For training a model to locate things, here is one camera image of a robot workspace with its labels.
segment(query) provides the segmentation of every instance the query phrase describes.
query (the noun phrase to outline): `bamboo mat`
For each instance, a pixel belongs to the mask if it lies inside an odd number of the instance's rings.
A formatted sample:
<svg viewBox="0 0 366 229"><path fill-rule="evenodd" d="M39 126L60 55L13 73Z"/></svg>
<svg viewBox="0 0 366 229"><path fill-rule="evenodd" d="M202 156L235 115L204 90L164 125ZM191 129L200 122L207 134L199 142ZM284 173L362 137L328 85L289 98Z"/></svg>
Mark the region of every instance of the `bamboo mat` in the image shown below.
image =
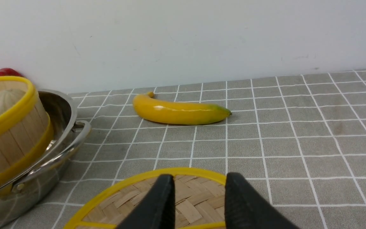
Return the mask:
<svg viewBox="0 0 366 229"><path fill-rule="evenodd" d="M143 180L119 190L91 210L83 221L118 225L141 202L156 179ZM224 221L224 185L187 175L175 176L174 184L177 228Z"/></svg>

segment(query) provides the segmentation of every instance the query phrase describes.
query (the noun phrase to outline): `woven bamboo tray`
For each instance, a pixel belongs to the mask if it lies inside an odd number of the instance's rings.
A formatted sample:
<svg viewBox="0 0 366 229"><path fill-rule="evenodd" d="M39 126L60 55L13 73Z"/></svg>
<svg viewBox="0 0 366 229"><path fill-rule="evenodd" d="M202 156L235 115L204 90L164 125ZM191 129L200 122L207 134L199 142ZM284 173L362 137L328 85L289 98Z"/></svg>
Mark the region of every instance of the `woven bamboo tray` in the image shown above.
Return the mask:
<svg viewBox="0 0 366 229"><path fill-rule="evenodd" d="M113 229L145 197L160 174L174 176L176 228L225 229L225 176L197 168L168 168L128 178L89 201L65 229Z"/></svg>

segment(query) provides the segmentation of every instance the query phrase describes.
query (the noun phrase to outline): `white grid line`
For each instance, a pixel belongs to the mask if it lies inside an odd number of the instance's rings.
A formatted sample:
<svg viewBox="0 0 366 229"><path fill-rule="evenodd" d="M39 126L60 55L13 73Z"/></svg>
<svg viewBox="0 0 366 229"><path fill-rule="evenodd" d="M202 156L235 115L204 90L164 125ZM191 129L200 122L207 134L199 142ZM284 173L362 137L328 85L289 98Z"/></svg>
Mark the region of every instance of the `white grid line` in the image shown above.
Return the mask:
<svg viewBox="0 0 366 229"><path fill-rule="evenodd" d="M334 135L334 136L298 136L298 138L331 138L331 137L361 137L366 135ZM262 139L294 139L295 137L265 137ZM258 140L259 138L246 138L246 139L228 139L228 141L236 140ZM209 140L196 140L195 142L213 142L213 141L224 141L225 139L209 139ZM192 142L192 140L179 140L179 141L164 141L164 142ZM147 144L147 143L161 143L161 142L134 142L134 144ZM85 145L101 145L99 143L84 143ZM130 142L122 143L105 143L103 145L128 145Z"/></svg>
<svg viewBox="0 0 366 229"><path fill-rule="evenodd" d="M249 99L234 99L234 100L252 100L253 98L249 98ZM108 104L105 105L106 106L117 106L117 105L113 105L113 104ZM320 108L322 107L339 107L339 106L349 106L348 104L341 104L341 105L324 105L324 106L318 106ZM366 106L366 104L351 104L351 106ZM289 106L288 108L316 108L317 106ZM278 108L257 108L257 110L282 110L285 109L285 107L278 107ZM250 109L250 110L231 110L231 112L235 113L235 112L242 112L242 111L254 111L255 109ZM85 118L77 118L77 120L84 120L84 119L97 119L100 117L109 117L109 118L115 118L115 117L138 117L138 115L99 115L96 117L85 117Z"/></svg>
<svg viewBox="0 0 366 229"><path fill-rule="evenodd" d="M16 204L18 203L18 198L15 198L14 203L12 204L11 208L8 210L8 212L12 212L12 210L14 210ZM7 214L5 216L5 218L2 220L2 222L0 223L0 227L3 226L4 222L6 222L6 220L9 218L10 214Z"/></svg>
<svg viewBox="0 0 366 229"><path fill-rule="evenodd" d="M312 177L311 180L339 180L339 179L353 179L354 177ZM359 180L366 180L366 177L355 177ZM255 178L245 178L247 181L266 181L266 177L255 177ZM291 181L291 180L309 180L308 177L273 177L268 178L270 181ZM84 181L113 181L113 179L103 179L103 178L89 178L89 179L83 179L80 182ZM77 183L78 180L74 181L60 181L60 183L63 184L71 184L71 183Z"/></svg>
<svg viewBox="0 0 366 229"><path fill-rule="evenodd" d="M15 226L16 226L16 224L18 223L18 220L19 220L20 218L17 218L16 220L15 220L15 222L13 222L13 224L12 224L12 226L10 227L10 229L13 229Z"/></svg>
<svg viewBox="0 0 366 229"><path fill-rule="evenodd" d="M266 187L268 189L268 198L269 198L269 203L273 204L273 202L272 202L272 193L271 193L271 190L270 190L269 176L268 176L268 167L266 166L265 152L263 150L263 142L262 142L261 129L260 129L260 124L259 124L259 119L258 119L257 105L255 103L254 89L252 88L253 87L252 80L250 80L250 81L251 81L252 97L253 97L253 101L254 101L255 119L256 119L256 124L257 124L257 128L258 128L258 136L259 136L260 145L261 145L263 169L265 171Z"/></svg>
<svg viewBox="0 0 366 229"><path fill-rule="evenodd" d="M228 107L228 81L225 81L225 107ZM225 119L225 175L228 174L228 119Z"/></svg>
<svg viewBox="0 0 366 229"><path fill-rule="evenodd" d="M347 83L359 83L361 81L348 81L348 82L337 82L337 84L347 84ZM304 86L304 85L320 85L320 84L331 84L331 83L313 83L313 84L291 84L291 85L279 85L279 87L293 87L293 86ZM266 86L266 87L253 87L253 88L270 88L270 87L278 87L278 86ZM238 89L251 89L251 87L236 87L236 88L227 88L227 90L238 90ZM214 89L214 90L203 90L203 91L224 91L225 89ZM155 94L174 94L177 92L156 92L153 91ZM201 92L201 90L193 90L193 91L180 91L179 93L193 93L193 92ZM104 97L105 95L87 95L80 96L80 97L73 97L73 99L80 99L84 97ZM111 94L109 97L117 96L117 95L129 95L129 93L126 94Z"/></svg>
<svg viewBox="0 0 366 229"><path fill-rule="evenodd" d="M83 204L72 204L72 203L60 203L60 202L47 202L39 205L63 205L63 206L74 206L82 207ZM316 204L274 204L273 207L318 207ZM366 207L365 204L325 204L320 207Z"/></svg>
<svg viewBox="0 0 366 229"><path fill-rule="evenodd" d="M89 93L87 93L85 96L81 97L83 98L80 102L80 104L77 106L77 108L80 108L80 105L84 102L84 100L86 99L86 97L88 96Z"/></svg>
<svg viewBox="0 0 366 229"><path fill-rule="evenodd" d="M275 78L276 78L276 83L279 84L278 77L275 77ZM289 109L286 107L286 101L285 101L285 98L283 97L282 89L280 87L279 87L279 92L280 92L280 94L282 96L283 104L285 105L285 108L286 108L286 113L288 114L288 118L289 118L289 121L290 121L290 126L291 126L292 131L293 131L293 135L296 138L297 147L299 148L299 153L301 155L302 162L303 162L303 165L304 165L305 170L306 170L306 174L307 174L307 176L309 178L310 187L311 187L311 190L313 191L314 200L315 200L315 202L317 204L317 208L318 208L318 211L319 211L319 214L320 214L320 217L321 217L321 221L323 223L324 229L327 229L326 220L324 218L324 214L323 214L323 212L321 210L320 203L318 201L317 193L315 191L315 188L314 188L314 185L313 185L313 181L312 181L311 176L310 176L310 172L309 172L309 169L308 169L308 165L306 164L306 160L304 158L304 155L303 155L303 152L302 152L302 148L301 148L299 139L298 139L297 134L296 134L296 131L295 131L295 127L293 126L293 123L292 123L292 118L290 117Z"/></svg>
<svg viewBox="0 0 366 229"><path fill-rule="evenodd" d="M335 157L341 155L303 155L303 157ZM366 154L351 154L351 155L344 155L344 156L366 156ZM264 156L264 158L301 158L302 156ZM193 160L201 160L201 159L262 159L261 156L221 156L221 157L193 157ZM109 163L109 162L121 162L121 161L137 161L137 160L189 160L190 157L177 157L177 158L155 158L155 157L142 157L142 158L128 158L128 159L120 159L120 160L105 160L105 161L76 161L71 160L71 162L75 163Z"/></svg>
<svg viewBox="0 0 366 229"><path fill-rule="evenodd" d="M114 177L114 179L113 179L113 181L112 181L111 186L115 184L115 181L116 181L116 179L117 179L117 177L118 177L118 174L119 174L119 172L120 172L120 170L121 170L121 167L124 165L124 162L126 161L126 158L128 157L129 150L131 149L132 144L133 144L133 142L135 141L136 136L138 135L139 127L141 127L141 125L142 125L142 123L143 123L143 122L144 122L144 119L142 119L142 120L141 120L141 122L139 123L138 129L136 129L135 135L134 135L134 137L133 137L133 139L132 139L131 143L129 144L128 149L126 150L126 153L125 153L125 157L124 157L124 159L121 161L121 164L119 165L119 167L118 167L118 169L117 169L117 173L115 174L115 177Z"/></svg>
<svg viewBox="0 0 366 229"><path fill-rule="evenodd" d="M203 96L203 84L201 84L201 91L200 91L200 98L199 101L201 101L201 98ZM197 135L197 126L194 127L194 134L193 134L193 142L192 142L192 149L190 152L190 160L189 160L189 168L192 167L192 163L193 163L193 155L194 155L194 143L196 142L196 135Z"/></svg>
<svg viewBox="0 0 366 229"><path fill-rule="evenodd" d="M107 98L108 98L108 95L107 95L107 97L103 100L103 103L101 104L101 106L103 106L103 105L104 105L104 103L106 102L106 100L107 100ZM97 115L97 113L100 111L100 109L101 109L101 108L97 109L97 112L95 113L95 116L96 116L96 115ZM106 135L106 137L104 138L104 140L103 140L102 144L106 141L106 138L108 137L109 133L110 133L110 131L107 133L107 135ZM95 154L95 155L94 155L94 157L93 157L93 161L94 161L94 159L97 157L97 155L98 155L98 153L100 152L100 149L101 149L101 147L102 147L102 146L103 146L103 145L101 145L100 147L98 147L97 152L96 152L96 154ZM84 172L84 174L81 176L80 180L82 180L82 179L84 178L84 176L87 174L87 172L88 172L88 170L90 169L90 167L91 167L91 165L92 165L92 164L93 164L93 163L90 163L90 164L87 166L87 169L86 169L86 171ZM76 189L76 187L77 187L77 185L78 185L78 184L80 184L80 181L79 181L79 182L77 182L77 183L75 184L75 186L71 189L71 191L70 191L69 195L68 195L68 196L67 196L67 198L66 198L66 203L68 203L68 202L69 202L70 197L71 197L71 194L73 194L73 191ZM59 215L58 215L58 217L57 217L57 220L55 221L54 225L52 226L52 229L55 229L55 227L56 227L57 223L59 222L59 220L60 220L61 216L63 215L64 210L65 210L65 205L64 205L64 206L63 206L63 208L61 209L60 214L59 214Z"/></svg>
<svg viewBox="0 0 366 229"><path fill-rule="evenodd" d="M337 87L337 90L339 90L339 91L340 91L340 93L341 93L341 90L338 88L338 86L336 85L336 83L334 82L334 80L333 80L333 78L331 77L331 75L330 75L330 74L329 74L329 77L330 77L331 81L334 83L334 85ZM313 96L312 96L312 98L313 98L314 103L317 105L317 101L315 100L315 98L314 98ZM358 115L357 115L357 113L354 111L354 109L353 109L352 107L350 107L350 108L351 108L351 110L355 113L355 115L357 116L357 118L359 118L359 117L358 117ZM324 114L321 112L321 110L320 110L320 109L319 109L319 112L320 112L321 117L322 117L322 118L323 118L323 120L325 121ZM331 135L333 135L333 132L331 131L331 128L330 128L330 126L328 125L327 121L325 121L324 123L325 123L325 125L326 125L326 127L327 127L328 131L331 133ZM353 173L353 171L352 171L352 169L351 169L351 167L350 167L350 164L348 163L348 161L347 161L346 157L344 156L344 154L343 154L343 152L342 152L342 150L341 150L341 147L340 147L340 144L338 143L337 138L333 137L333 139L334 139L335 145L337 146L338 152L340 152L340 155L341 155L341 157L342 157L342 159L343 159L344 163L346 164L347 169L349 170L349 172L350 172L351 176L353 177L354 184L356 185L356 187L357 187L357 189L358 189L358 191L359 191L359 193L360 193L360 195L361 195L361 197L362 197L362 199L363 199L364 203L366 204L366 198L365 198L365 196L364 196L364 194L363 194L363 192L362 192L362 190L361 190L361 188L360 188L360 186L359 186L359 184L358 184L357 180L355 179L354 173Z"/></svg>
<svg viewBox="0 0 366 229"><path fill-rule="evenodd" d="M331 81L334 83L335 87L337 87L337 90L338 90L338 91L341 93L341 95L343 96L344 100L346 100L346 101L347 101L347 103L350 105L350 102L347 100L347 98L345 97L345 95L344 95L344 94L342 94L342 92L341 92L340 88L339 88L339 87L337 86L337 84L334 82L334 79L333 79L333 77L331 77L331 74L329 73L328 75L329 75L329 77L330 77ZM359 119L360 117L358 116L358 114L356 113L356 111L353 109L353 107L352 107L352 106L350 106L350 108L351 108L351 110L353 111L353 113L357 116L357 118ZM362 120L359 120L359 121L360 121L360 124L362 125L362 127L366 130L366 126L364 125L364 123L362 122ZM350 171L351 175L354 177L354 173L353 173L352 169L350 168L350 164L348 163L347 159L344 157L344 155L343 155L343 153L342 153L341 149L340 149L340 154L342 155L342 158L343 158L344 162L346 163L347 168L349 169L349 171ZM356 180L355 178L353 178L353 180L354 180L354 183L355 183L355 184L356 184L356 186L357 186L358 191L360 192L360 195L361 195L361 197L362 197L362 199L363 199L364 203L366 204L366 197L365 197L365 195L363 194L363 191L361 190L360 185L358 184L358 182L357 182L357 180Z"/></svg>
<svg viewBox="0 0 366 229"><path fill-rule="evenodd" d="M341 96L343 96L344 100L346 100L347 104L350 106L351 110L353 111L353 113L355 114L355 116L357 117L358 121L360 122L360 124L362 125L362 127L366 130L366 126L363 123L363 119L360 119L360 117L358 116L358 114L356 113L356 111L354 110L354 108L351 106L350 102L347 100L347 98L345 97L345 95L341 92L340 88L337 86L337 84L334 82L333 77L331 77L331 74L328 74L331 81L333 81L335 87L337 87L337 90L341 93Z"/></svg>
<svg viewBox="0 0 366 229"><path fill-rule="evenodd" d="M320 94L313 94L314 96L320 96L320 95L335 95L340 93L320 93ZM360 92L346 92L343 94L366 94L366 91L360 91ZM284 95L283 97L300 97L300 96L306 96L310 97L309 94L294 94L294 95ZM255 97L256 99L271 99L271 98L281 98L281 96L265 96L265 97ZM246 98L234 98L234 99L226 99L226 100L251 100L252 98L246 97ZM224 100L202 100L201 102L208 102L208 101L224 101ZM191 102L198 102L197 100L192 101L183 101L184 103L191 103ZM106 106L123 106L120 104L107 104ZM86 106L86 107L79 107L79 108L99 108L100 106Z"/></svg>
<svg viewBox="0 0 366 229"><path fill-rule="evenodd" d="M366 120L366 119L328 119L326 121L359 121L359 120ZM293 123L314 123L314 122L324 122L324 120L297 120L292 121ZM259 124L275 124L275 123L290 123L290 121L278 121L278 122L259 122ZM253 123L230 123L230 124L213 124L212 126L242 126L242 125L256 125L256 122ZM193 127L193 126L169 126L169 128L184 128L184 127ZM158 127L144 127L141 129L164 129L164 126L158 126ZM137 129L137 128L116 128L116 129L104 129L104 128L92 128L96 130L127 130L127 129Z"/></svg>
<svg viewBox="0 0 366 229"><path fill-rule="evenodd" d="M177 99L177 94L179 93L179 88L180 88L180 85L177 86L177 92L176 92L176 96L174 97L174 102L176 102L176 99ZM162 138L162 142L160 142L160 145L159 145L159 149L158 149L158 153L156 155L156 160L155 160L155 164L153 165L153 170L156 169L156 166L157 166L157 163L158 163L158 158L159 158L159 155L160 155L160 151L162 149L162 146L163 146L163 143L165 142L165 138L166 138L166 133L167 133L167 129L169 128L169 125L167 124L166 125L166 128L165 128L165 133L163 134L163 138Z"/></svg>

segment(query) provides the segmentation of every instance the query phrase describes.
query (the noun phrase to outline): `bamboo basket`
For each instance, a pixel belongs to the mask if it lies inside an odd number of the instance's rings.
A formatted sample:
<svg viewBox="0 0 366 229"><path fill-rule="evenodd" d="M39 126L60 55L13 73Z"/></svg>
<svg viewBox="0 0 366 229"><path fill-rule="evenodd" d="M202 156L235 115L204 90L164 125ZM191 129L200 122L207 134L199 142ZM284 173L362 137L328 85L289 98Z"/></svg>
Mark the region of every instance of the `bamboo basket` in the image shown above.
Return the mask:
<svg viewBox="0 0 366 229"><path fill-rule="evenodd" d="M25 95L0 115L0 186L32 165L53 139L49 115L34 85L23 77L0 77L0 91L12 88Z"/></svg>

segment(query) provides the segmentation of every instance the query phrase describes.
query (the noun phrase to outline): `yellow band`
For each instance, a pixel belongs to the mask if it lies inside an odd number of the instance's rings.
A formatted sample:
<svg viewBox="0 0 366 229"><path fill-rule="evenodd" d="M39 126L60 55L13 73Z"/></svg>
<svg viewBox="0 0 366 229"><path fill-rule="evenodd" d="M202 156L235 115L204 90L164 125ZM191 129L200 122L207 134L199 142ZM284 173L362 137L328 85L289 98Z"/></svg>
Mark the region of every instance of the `yellow band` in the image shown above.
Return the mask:
<svg viewBox="0 0 366 229"><path fill-rule="evenodd" d="M11 180L21 172L25 171L33 162L36 161L45 151L49 143L53 139L53 125L48 114L48 126L40 141L26 154L22 159L13 164L7 170L0 173L0 186ZM11 186L5 187L5 191L9 192Z"/></svg>
<svg viewBox="0 0 366 229"><path fill-rule="evenodd" d="M0 76L0 81L17 81L28 87L25 95L14 106L0 115L0 135L11 129L33 109L39 94L35 86L28 79L16 76Z"/></svg>

